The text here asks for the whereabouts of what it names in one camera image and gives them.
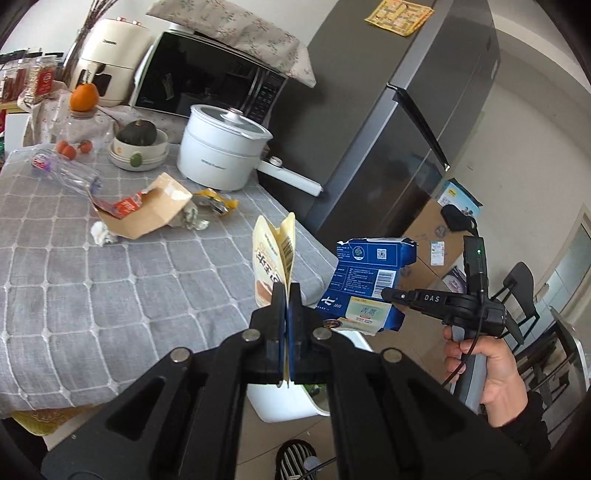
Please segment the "right hand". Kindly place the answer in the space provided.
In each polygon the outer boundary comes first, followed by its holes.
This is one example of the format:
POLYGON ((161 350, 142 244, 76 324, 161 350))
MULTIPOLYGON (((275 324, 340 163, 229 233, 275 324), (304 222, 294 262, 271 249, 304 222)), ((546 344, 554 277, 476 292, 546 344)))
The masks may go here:
MULTIPOLYGON (((443 330, 446 340, 444 347, 446 374, 450 375, 460 365, 463 354, 467 354, 472 342, 453 340, 451 326, 443 330)), ((487 411, 488 422, 495 428, 503 427, 515 420, 528 405, 525 383, 519 375, 513 353, 502 339, 491 336, 480 337, 473 354, 482 354, 487 360, 487 377, 481 403, 487 411)))

